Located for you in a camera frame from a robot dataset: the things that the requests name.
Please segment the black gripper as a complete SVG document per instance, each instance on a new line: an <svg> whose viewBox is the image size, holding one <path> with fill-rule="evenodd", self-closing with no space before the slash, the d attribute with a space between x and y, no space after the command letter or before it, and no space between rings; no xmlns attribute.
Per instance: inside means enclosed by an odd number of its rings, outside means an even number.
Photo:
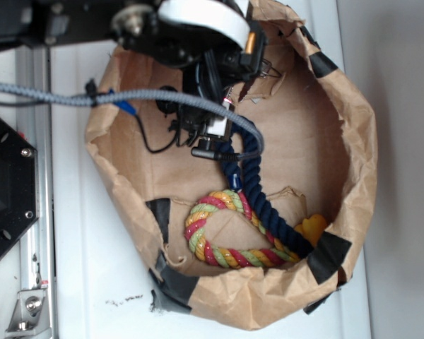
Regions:
<svg viewBox="0 0 424 339"><path fill-rule="evenodd" d="M243 50L230 42L206 50L182 70L182 91L233 110L228 96L234 85L259 76L265 46L263 31L251 30ZM229 140L232 122L227 117L173 101L157 100L156 104L163 114L176 115L169 130L176 133L178 147L191 147L199 139L201 147L209 147L212 141Z"/></svg>

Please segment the black white robot arm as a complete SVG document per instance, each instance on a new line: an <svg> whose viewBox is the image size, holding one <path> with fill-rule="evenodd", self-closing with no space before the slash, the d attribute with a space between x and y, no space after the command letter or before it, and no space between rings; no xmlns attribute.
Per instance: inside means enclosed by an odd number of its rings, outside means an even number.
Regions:
<svg viewBox="0 0 424 339"><path fill-rule="evenodd" d="M172 127L198 137L226 139L229 126L248 132L262 150L261 134L223 109L227 91L261 72L266 36L248 1L0 1L0 51L113 40L126 50L182 72L182 88L62 97L0 83L1 93L31 104L71 106L155 100Z"/></svg>

